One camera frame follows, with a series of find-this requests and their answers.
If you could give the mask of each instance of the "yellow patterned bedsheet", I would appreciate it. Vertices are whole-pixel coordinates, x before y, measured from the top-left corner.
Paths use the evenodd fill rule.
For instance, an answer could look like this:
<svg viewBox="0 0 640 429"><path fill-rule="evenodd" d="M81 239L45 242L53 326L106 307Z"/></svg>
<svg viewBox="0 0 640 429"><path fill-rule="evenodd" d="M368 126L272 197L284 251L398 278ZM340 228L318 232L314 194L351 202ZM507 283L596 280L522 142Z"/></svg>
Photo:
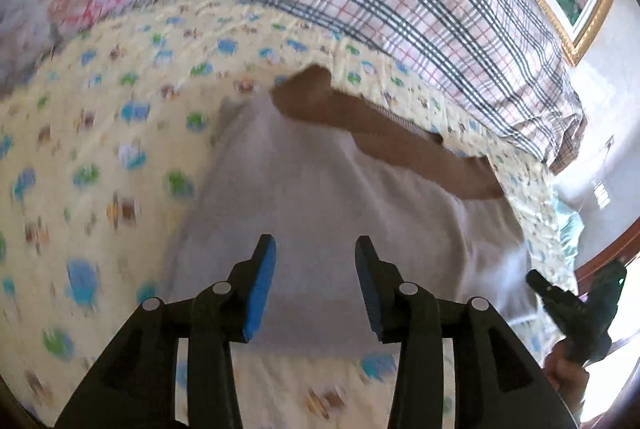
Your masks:
<svg viewBox="0 0 640 429"><path fill-rule="evenodd" d="M576 289L548 172L390 57L292 16L231 0L179 0L103 22L0 102L0 373L52 425L113 334L155 293L164 247L199 191L223 98L267 91L311 63L333 85L485 154L532 265ZM545 314L516 332L538 359ZM446 346L445 427L454 382ZM386 427L397 358L234 353L244 425ZM177 413L186 416L186 362Z"/></svg>

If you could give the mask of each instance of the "white wall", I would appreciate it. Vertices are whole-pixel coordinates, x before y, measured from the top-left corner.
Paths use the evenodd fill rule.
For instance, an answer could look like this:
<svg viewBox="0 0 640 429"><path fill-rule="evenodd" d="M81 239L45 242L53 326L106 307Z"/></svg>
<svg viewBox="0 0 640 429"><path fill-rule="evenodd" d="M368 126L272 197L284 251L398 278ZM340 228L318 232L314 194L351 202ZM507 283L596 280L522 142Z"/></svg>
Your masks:
<svg viewBox="0 0 640 429"><path fill-rule="evenodd" d="M589 125L580 155L556 177L560 196L580 210L585 227L576 266L611 244L640 216L640 6L614 0L607 18L575 69L570 71ZM611 135L614 146L607 154ZM610 203L593 195L603 181Z"/></svg>
<svg viewBox="0 0 640 429"><path fill-rule="evenodd" d="M558 175L556 185L562 198L579 208L593 193L592 180L612 170L640 136L640 6L636 0L614 0L570 77L589 124L578 158ZM614 146L603 166L611 135Z"/></svg>
<svg viewBox="0 0 640 429"><path fill-rule="evenodd" d="M602 182L611 201L600 210L593 193L586 197L580 211L584 230L578 244L576 267L606 249L640 216L640 138Z"/></svg>

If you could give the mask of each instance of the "wooden window frame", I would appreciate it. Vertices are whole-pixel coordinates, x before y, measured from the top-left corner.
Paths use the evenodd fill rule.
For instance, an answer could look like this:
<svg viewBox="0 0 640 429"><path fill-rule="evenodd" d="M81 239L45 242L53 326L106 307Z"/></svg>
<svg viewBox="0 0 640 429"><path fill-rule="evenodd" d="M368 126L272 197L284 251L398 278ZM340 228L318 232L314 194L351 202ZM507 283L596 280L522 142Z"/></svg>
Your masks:
<svg viewBox="0 0 640 429"><path fill-rule="evenodd" d="M626 229L620 237L604 249L596 257L575 270L575 278L578 281L578 293L580 295L589 291L593 274L610 261L617 259L628 265L640 252L640 218Z"/></svg>

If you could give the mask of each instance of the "human hand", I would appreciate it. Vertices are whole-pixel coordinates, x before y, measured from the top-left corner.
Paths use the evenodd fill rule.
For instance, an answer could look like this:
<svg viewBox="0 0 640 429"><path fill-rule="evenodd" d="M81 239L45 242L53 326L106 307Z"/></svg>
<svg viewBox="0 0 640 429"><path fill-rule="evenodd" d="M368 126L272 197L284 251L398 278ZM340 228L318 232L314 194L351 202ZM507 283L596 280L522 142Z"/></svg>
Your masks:
<svg viewBox="0 0 640 429"><path fill-rule="evenodd" d="M546 356L543 371L569 410L577 415L589 382L589 372L564 357L564 340Z"/></svg>

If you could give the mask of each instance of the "yellow quilt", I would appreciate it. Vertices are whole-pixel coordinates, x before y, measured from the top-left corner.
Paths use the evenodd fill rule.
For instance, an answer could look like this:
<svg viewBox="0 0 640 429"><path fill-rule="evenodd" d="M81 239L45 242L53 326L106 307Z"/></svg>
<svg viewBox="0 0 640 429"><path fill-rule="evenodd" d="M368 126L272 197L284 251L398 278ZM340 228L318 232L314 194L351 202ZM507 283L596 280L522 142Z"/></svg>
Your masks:
<svg viewBox="0 0 640 429"><path fill-rule="evenodd" d="M532 266L575 291L549 175L390 57L296 18L231 0L179 0L103 22L0 102L0 373L52 425L137 304L155 293L167 240L197 195L223 98L263 92L311 63L336 88L485 154ZM541 360L545 314L515 327ZM446 427L453 427L446 346ZM244 425L386 427L393 355L359 360L234 353ZM177 370L186 416L186 362Z"/></svg>

